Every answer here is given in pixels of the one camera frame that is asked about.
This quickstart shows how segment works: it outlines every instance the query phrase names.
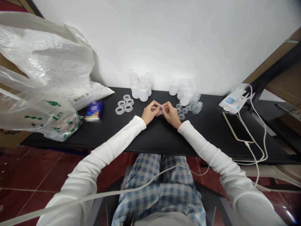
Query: plastic bag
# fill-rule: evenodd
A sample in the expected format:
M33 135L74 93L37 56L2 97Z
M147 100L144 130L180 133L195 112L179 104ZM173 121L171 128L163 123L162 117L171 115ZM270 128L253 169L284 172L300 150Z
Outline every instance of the plastic bag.
M0 12L0 52L29 78L67 98L76 110L114 93L91 81L93 49L68 25L30 13Z
M0 128L40 132L46 138L64 141L82 124L83 117L68 100L41 83L2 66L0 82L21 98L0 95Z

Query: plaid pants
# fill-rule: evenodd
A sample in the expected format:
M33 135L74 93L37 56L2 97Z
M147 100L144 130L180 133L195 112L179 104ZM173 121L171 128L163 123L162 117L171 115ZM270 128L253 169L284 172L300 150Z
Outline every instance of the plaid pants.
M139 154L124 189L140 187L178 163L189 168L183 156ZM112 225L121 225L128 213L134 213L138 221L153 213L169 212L183 213L195 225L206 225L201 194L194 185L190 170L180 166L163 173L139 191L120 195Z

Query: green printed plastic bag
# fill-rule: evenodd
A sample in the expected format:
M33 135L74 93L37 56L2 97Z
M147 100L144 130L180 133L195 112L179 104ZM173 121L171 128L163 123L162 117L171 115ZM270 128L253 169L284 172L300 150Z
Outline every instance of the green printed plastic bag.
M21 100L0 96L0 128L40 132L44 137L64 141L82 124L74 107L59 94L20 74L0 66L0 82Z

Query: hand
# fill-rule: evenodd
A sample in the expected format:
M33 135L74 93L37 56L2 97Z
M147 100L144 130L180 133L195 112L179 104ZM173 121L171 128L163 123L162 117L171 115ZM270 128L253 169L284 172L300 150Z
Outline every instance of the hand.
M172 106L172 104L168 101L165 104L163 104L165 108L162 108L162 113L165 117L165 119L176 129L180 127L182 124L180 121L180 118L178 116L177 109Z
M143 111L141 118L143 119L146 125L148 125L155 116L160 115L160 109L157 109L154 105L160 106L161 104L153 100Z

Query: white long sleeve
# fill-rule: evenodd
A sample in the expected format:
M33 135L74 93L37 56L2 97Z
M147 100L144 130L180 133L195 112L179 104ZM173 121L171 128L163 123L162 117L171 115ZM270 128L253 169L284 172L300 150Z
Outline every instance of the white long sleeve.
M78 163L72 173L68 175L61 191L54 195L46 207L96 194L96 180L101 169L120 155L145 128L145 122L140 117L135 116L112 138ZM43 215L37 225L85 225L92 205L93 200L90 200L68 209Z
M232 202L239 225L286 225L275 212L271 202L261 191L254 188L245 171L220 149L206 141L189 121L182 123L178 132L185 137L196 153L221 175L221 184Z

